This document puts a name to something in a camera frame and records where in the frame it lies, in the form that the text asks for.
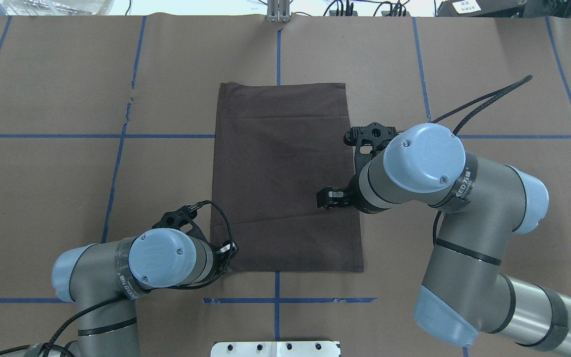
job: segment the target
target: white label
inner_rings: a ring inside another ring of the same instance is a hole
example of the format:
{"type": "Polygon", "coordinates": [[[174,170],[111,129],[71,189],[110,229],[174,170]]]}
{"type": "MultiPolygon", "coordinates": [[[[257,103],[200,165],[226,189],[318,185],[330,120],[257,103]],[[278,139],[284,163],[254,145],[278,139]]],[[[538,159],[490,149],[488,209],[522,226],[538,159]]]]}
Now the white label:
{"type": "Polygon", "coordinates": [[[457,13],[474,13],[476,11],[482,11],[476,0],[453,2],[453,7],[455,7],[455,11],[457,11],[457,13]]]}

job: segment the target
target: cloth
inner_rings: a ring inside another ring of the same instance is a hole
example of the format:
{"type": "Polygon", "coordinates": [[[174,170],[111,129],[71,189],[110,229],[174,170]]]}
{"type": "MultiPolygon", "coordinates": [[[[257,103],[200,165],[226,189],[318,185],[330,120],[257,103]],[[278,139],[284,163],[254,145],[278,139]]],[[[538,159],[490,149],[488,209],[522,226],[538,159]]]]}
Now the cloth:
{"type": "MultiPolygon", "coordinates": [[[[355,209],[323,210],[316,192],[354,173],[344,83],[220,87],[213,201],[240,247],[235,271],[363,271],[355,209]]],[[[228,239],[211,213],[211,239],[228,239]]]]}

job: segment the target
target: blue joint cover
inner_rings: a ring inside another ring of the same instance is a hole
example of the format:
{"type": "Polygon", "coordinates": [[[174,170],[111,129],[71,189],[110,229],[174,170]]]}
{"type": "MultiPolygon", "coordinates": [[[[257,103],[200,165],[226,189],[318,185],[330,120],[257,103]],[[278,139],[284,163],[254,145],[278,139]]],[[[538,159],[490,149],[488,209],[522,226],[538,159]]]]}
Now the blue joint cover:
{"type": "Polygon", "coordinates": [[[523,190],[525,190],[525,214],[523,215],[521,225],[513,232],[517,235],[524,235],[537,228],[539,221],[546,217],[550,196],[546,185],[541,180],[510,165],[507,165],[507,167],[517,172],[523,184],[523,190]]]}
{"type": "Polygon", "coordinates": [[[134,240],[129,269],[139,282],[166,288],[182,282],[193,271],[197,251],[191,238],[171,228],[151,229],[134,240]]]}
{"type": "Polygon", "coordinates": [[[70,278],[72,278],[72,272],[81,255],[85,253],[87,248],[93,245],[95,244],[70,249],[61,254],[54,263],[54,267],[52,267],[52,287],[56,290],[57,297],[61,301],[74,302],[70,296],[70,278]]]}
{"type": "Polygon", "coordinates": [[[413,317],[422,330],[454,346],[473,346],[479,335],[473,325],[423,285],[413,317]]]}
{"type": "Polygon", "coordinates": [[[390,180],[415,193],[453,185],[464,170],[462,141],[445,126],[426,122],[396,136],[385,149],[383,167],[390,180]]]}

